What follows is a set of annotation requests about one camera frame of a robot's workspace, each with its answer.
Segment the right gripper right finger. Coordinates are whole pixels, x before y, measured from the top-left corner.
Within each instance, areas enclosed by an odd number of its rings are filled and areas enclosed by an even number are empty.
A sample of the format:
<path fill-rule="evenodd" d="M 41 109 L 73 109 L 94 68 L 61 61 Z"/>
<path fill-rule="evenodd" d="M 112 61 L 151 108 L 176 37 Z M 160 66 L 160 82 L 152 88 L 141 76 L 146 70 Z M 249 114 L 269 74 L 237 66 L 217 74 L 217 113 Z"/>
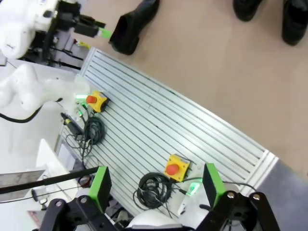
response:
<path fill-rule="evenodd" d="M 214 164 L 205 164 L 202 183 L 210 204 L 206 217 L 197 231 L 222 231 L 232 221 L 238 221 L 245 231 L 279 231 L 270 204 L 262 192 L 244 196 L 226 190 Z"/>

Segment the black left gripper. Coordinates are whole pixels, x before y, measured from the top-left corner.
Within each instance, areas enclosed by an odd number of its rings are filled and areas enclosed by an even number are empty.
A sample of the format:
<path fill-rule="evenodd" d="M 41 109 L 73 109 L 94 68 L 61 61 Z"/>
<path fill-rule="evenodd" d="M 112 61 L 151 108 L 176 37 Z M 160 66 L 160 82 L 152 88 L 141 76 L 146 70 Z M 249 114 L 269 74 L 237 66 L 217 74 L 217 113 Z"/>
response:
<path fill-rule="evenodd" d="M 94 18 L 88 15 L 80 15 L 81 4 L 78 1 L 69 3 L 61 0 L 58 2 L 58 14 L 57 19 L 60 27 L 74 27 L 77 23 L 77 19 L 80 16 L 80 22 L 75 28 L 74 32 L 90 38 L 103 37 L 110 39 L 112 32 L 105 29 L 106 24 L 96 21 Z"/>

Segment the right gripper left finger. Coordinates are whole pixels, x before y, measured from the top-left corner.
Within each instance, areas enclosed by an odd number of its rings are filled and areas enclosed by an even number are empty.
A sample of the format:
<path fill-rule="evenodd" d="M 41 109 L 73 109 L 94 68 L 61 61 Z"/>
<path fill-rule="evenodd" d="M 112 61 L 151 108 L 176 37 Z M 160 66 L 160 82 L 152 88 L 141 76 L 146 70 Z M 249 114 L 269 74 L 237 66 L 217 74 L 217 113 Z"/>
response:
<path fill-rule="evenodd" d="M 41 231 L 75 231 L 79 225 L 88 225 L 93 231 L 115 231 L 105 215 L 111 190 L 108 167 L 98 167 L 90 191 L 67 203 L 53 199 L 42 220 Z"/>

